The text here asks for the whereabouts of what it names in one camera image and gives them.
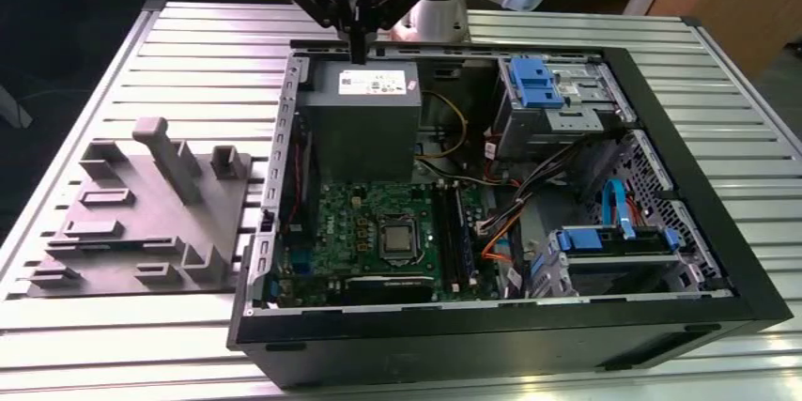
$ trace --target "cpu socket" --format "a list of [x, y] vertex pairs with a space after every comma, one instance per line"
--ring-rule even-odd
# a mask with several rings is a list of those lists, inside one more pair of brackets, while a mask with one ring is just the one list
[[407, 214], [379, 217], [379, 257], [396, 267], [407, 265], [419, 256], [418, 225]]

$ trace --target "green motherboard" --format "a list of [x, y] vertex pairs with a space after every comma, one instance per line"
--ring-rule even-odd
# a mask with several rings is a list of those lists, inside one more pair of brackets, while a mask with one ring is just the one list
[[[433, 301], [487, 300], [495, 268], [477, 262], [471, 285], [451, 288], [442, 279], [443, 222], [433, 206], [431, 184], [327, 184], [320, 187], [318, 233], [311, 250], [291, 250], [288, 267], [302, 268], [284, 291], [292, 304], [330, 305], [339, 281], [350, 276], [423, 276], [435, 281]], [[469, 228], [483, 218], [482, 190], [459, 189], [457, 205]]]

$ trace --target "power supply label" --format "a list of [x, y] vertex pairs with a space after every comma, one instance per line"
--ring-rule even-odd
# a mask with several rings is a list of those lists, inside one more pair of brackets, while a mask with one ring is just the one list
[[405, 95], [405, 78], [402, 70], [344, 70], [339, 73], [339, 93]]

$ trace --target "floor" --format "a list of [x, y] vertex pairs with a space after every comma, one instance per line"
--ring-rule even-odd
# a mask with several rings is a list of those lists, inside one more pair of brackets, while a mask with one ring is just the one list
[[[0, 85], [22, 100], [34, 117], [24, 130], [0, 121], [0, 240], [14, 226], [144, 1], [0, 0]], [[779, 56], [757, 86], [795, 133], [802, 134], [802, 60], [791, 51]]]

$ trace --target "aluminum extrusion table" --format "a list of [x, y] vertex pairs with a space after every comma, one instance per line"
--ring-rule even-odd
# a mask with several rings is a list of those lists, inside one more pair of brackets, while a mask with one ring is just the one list
[[[629, 48], [797, 318], [646, 371], [327, 393], [671, 401], [802, 395], [802, 146], [706, 31], [675, 18], [471, 11], [470, 32], [477, 42]], [[76, 196], [80, 151], [92, 138], [136, 149], [131, 129], [140, 116], [167, 117], [171, 137], [188, 139], [195, 153], [235, 144], [255, 156], [242, 219], [243, 228], [255, 227], [287, 43], [332, 36], [290, 6], [146, 6], [0, 252], [0, 394], [64, 400], [282, 393], [226, 349], [234, 295], [27, 299], [26, 262], [40, 258]]]

